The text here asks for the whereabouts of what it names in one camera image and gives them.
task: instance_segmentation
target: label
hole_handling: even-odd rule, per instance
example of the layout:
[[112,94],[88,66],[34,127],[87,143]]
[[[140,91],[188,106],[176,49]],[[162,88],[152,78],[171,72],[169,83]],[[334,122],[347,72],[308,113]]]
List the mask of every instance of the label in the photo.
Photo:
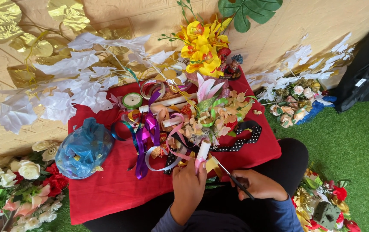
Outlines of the label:
[[366,81],[366,79],[363,79],[363,78],[362,78],[361,80],[359,80],[359,81],[358,81],[358,83],[356,83],[356,84],[355,84],[355,86],[359,87],[359,86],[361,86],[365,81]]

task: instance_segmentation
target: green monstera leaf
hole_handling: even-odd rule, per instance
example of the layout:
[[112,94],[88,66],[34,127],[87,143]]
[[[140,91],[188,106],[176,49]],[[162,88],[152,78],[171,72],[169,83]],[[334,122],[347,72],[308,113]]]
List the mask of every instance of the green monstera leaf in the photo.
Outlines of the green monstera leaf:
[[275,15],[283,0],[219,0],[218,7],[224,17],[234,15],[233,21],[238,32],[247,32],[250,29],[249,16],[259,24],[264,24]]

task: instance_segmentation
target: red cloth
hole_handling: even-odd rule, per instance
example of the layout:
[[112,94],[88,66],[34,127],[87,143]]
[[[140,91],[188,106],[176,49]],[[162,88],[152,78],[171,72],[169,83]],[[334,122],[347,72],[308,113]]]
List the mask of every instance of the red cloth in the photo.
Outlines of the red cloth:
[[[229,81],[231,89],[237,92],[245,92],[253,95],[253,92],[244,75],[237,81]],[[114,96],[124,96],[130,92],[139,92],[136,83],[115,87],[108,91]],[[84,119],[94,117],[97,122],[109,127],[117,120],[118,111],[110,109],[93,113],[89,107],[76,105],[77,114],[69,120],[69,133],[73,132],[73,126],[81,126]],[[223,166],[233,171],[236,168],[250,168],[265,163],[271,159],[279,158],[281,148],[264,116],[255,115],[253,110],[264,112],[264,107],[255,102],[245,120],[255,120],[262,126],[262,134],[257,143],[245,144],[238,152],[212,152]],[[222,146],[233,145],[237,139],[250,137],[250,132],[245,131],[238,137],[222,136]],[[126,171],[137,160],[136,149],[131,139],[116,141],[114,148],[103,164],[104,171],[96,172],[83,180],[70,180],[70,217],[72,224],[81,224],[88,220],[103,217],[126,209],[140,206],[149,200],[173,191],[172,177],[160,172],[149,171],[147,176],[138,180],[135,171]],[[153,168],[164,167],[166,158],[157,157],[151,159]],[[209,172],[208,178],[215,176],[215,172]]]

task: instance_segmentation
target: blue plastic bag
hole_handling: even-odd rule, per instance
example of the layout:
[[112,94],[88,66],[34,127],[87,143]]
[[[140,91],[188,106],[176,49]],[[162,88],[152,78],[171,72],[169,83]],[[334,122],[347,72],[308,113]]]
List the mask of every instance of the blue plastic bag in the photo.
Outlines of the blue plastic bag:
[[95,118],[85,119],[58,148],[56,165],[70,179],[87,178],[103,164],[113,144],[114,138],[103,124],[96,123]]

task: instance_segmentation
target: green floor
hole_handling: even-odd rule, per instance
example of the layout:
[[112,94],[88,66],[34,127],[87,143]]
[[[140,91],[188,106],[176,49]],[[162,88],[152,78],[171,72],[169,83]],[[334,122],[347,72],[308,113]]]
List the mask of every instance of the green floor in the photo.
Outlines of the green floor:
[[[351,179],[348,197],[352,218],[363,232],[369,232],[369,102],[357,103],[345,113],[326,108],[316,118],[288,129],[266,112],[276,137],[301,140],[309,150],[313,169],[328,179]],[[65,198],[58,217],[44,224],[43,232],[88,231],[83,225],[70,225],[69,199]]]

